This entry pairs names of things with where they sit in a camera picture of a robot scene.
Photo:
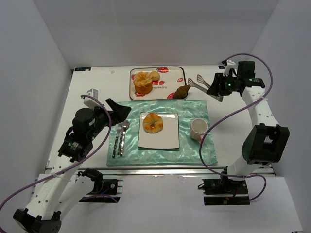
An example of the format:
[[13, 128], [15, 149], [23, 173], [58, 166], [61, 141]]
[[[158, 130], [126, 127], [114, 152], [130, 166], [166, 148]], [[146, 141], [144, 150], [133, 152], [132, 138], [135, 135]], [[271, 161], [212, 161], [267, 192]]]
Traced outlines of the steel serving tongs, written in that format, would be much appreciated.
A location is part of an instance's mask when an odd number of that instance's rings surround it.
[[208, 84], [201, 75], [197, 75], [197, 78], [196, 78], [196, 81], [197, 83], [191, 79], [191, 78], [188, 78], [188, 85], [190, 87], [195, 87], [197, 89], [199, 89], [200, 91], [204, 92], [205, 94], [211, 96], [212, 98], [216, 99], [218, 102], [222, 102], [223, 101], [223, 97], [222, 96], [214, 96], [214, 95], [211, 95], [211, 94], [208, 94], [207, 91], [210, 89], [211, 85]]

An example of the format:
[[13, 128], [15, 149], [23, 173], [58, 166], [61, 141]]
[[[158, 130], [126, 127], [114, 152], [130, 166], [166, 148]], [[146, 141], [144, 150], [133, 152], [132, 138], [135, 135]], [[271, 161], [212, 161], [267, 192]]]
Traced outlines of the glazed ring bread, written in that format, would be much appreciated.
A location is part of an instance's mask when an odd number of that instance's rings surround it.
[[163, 127], [163, 119], [156, 113], [149, 113], [143, 120], [143, 129], [147, 133], [158, 133]]

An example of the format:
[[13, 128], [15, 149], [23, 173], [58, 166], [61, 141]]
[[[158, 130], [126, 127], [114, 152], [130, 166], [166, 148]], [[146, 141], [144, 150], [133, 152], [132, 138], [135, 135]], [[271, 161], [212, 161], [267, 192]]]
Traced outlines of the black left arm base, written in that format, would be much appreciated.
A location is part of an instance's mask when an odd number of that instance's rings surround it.
[[123, 190], [123, 180], [104, 179], [103, 174], [94, 169], [78, 171], [76, 181], [80, 177], [88, 177], [93, 182], [93, 189], [79, 202], [82, 203], [118, 203]]

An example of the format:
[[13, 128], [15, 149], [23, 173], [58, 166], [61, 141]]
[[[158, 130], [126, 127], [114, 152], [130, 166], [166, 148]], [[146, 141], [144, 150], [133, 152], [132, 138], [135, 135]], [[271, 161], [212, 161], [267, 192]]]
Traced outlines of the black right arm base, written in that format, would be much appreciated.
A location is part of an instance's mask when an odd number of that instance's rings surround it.
[[202, 179], [198, 189], [204, 193], [205, 206], [249, 205], [250, 198], [246, 181], [235, 181], [227, 177]]

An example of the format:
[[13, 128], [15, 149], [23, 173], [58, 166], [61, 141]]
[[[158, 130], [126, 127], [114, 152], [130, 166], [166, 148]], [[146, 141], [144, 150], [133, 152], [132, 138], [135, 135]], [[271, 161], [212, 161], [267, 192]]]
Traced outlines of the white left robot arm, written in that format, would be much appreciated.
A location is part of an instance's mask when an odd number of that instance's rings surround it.
[[85, 195], [95, 194], [103, 186], [103, 175], [95, 169], [81, 172], [72, 187], [67, 188], [71, 177], [89, 154], [97, 152], [93, 140], [105, 128], [124, 122], [131, 108], [107, 99], [111, 108], [106, 110], [96, 98], [75, 113], [64, 142], [58, 151], [58, 160], [44, 180], [37, 195], [24, 209], [17, 209], [13, 219], [28, 233], [57, 233], [65, 215]]

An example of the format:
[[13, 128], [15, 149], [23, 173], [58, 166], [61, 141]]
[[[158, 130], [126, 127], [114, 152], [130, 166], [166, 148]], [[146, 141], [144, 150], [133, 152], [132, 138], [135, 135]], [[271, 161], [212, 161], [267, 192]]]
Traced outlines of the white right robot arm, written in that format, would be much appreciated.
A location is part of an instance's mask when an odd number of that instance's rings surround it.
[[275, 119], [265, 84], [255, 77], [255, 63], [227, 60], [223, 64], [224, 72], [215, 74], [207, 94], [223, 97], [238, 92], [247, 106], [252, 130], [242, 145], [241, 156], [226, 169], [228, 178], [241, 181], [260, 166], [279, 162], [290, 132]]

